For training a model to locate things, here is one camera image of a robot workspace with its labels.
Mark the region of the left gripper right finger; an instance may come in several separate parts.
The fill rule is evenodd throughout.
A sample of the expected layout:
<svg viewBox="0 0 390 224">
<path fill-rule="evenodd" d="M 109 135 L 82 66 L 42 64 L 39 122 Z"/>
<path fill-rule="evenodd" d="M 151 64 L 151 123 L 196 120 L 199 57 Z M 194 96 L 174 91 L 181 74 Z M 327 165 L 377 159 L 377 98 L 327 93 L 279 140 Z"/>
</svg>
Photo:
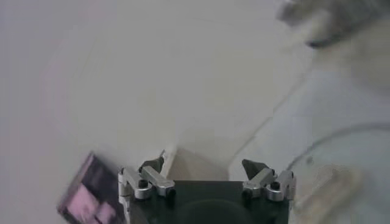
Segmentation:
<svg viewBox="0 0 390 224">
<path fill-rule="evenodd" d="M 296 177 L 293 171 L 283 170 L 279 174 L 265 163 L 244 159 L 241 161 L 248 177 L 243 182 L 242 197 L 245 201 L 264 197 L 270 201 L 294 200 Z"/>
</svg>

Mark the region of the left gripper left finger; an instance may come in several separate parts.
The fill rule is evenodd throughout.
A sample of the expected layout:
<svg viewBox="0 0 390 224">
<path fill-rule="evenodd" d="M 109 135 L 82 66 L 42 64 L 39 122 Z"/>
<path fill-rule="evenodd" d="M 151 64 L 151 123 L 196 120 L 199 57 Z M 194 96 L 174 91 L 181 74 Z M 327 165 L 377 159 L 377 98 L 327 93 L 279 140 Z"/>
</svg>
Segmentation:
<svg viewBox="0 0 390 224">
<path fill-rule="evenodd" d="M 118 172 L 118 198 L 147 200 L 154 189 L 159 196 L 167 197 L 175 189 L 175 182 L 163 174 L 164 165 L 168 162 L 167 155 L 163 150 L 157 158 L 145 161 L 138 170 L 123 167 Z"/>
</svg>

